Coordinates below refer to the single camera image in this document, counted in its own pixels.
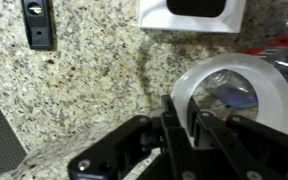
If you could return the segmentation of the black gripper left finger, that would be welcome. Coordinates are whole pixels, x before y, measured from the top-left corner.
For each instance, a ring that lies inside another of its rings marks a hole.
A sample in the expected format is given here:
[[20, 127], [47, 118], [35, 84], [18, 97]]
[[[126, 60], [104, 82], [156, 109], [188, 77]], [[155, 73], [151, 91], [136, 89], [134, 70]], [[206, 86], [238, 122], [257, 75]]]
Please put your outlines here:
[[73, 158], [67, 166], [70, 180], [121, 180], [155, 148], [162, 154], [153, 165], [153, 177], [166, 172], [184, 180], [192, 174], [192, 147], [173, 100], [164, 95], [161, 102], [161, 114], [137, 115]]

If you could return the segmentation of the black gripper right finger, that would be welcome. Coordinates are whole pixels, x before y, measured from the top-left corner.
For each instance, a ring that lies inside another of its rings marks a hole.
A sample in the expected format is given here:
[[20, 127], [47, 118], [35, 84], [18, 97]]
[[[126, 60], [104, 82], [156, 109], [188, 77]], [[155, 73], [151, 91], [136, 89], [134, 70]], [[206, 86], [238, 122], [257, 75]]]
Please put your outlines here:
[[223, 121], [190, 100], [189, 135], [203, 180], [288, 180], [288, 135], [240, 115]]

